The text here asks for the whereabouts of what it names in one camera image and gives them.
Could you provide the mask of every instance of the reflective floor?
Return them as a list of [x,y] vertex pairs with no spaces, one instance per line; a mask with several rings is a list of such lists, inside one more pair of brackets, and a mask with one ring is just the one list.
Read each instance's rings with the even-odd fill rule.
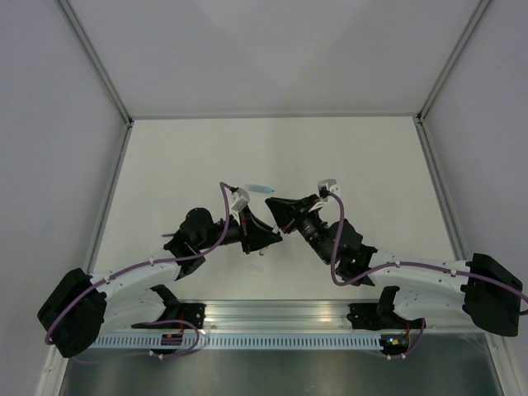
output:
[[482,337],[426,336],[404,361],[365,351],[198,351],[174,361],[91,350],[61,396],[502,395]]

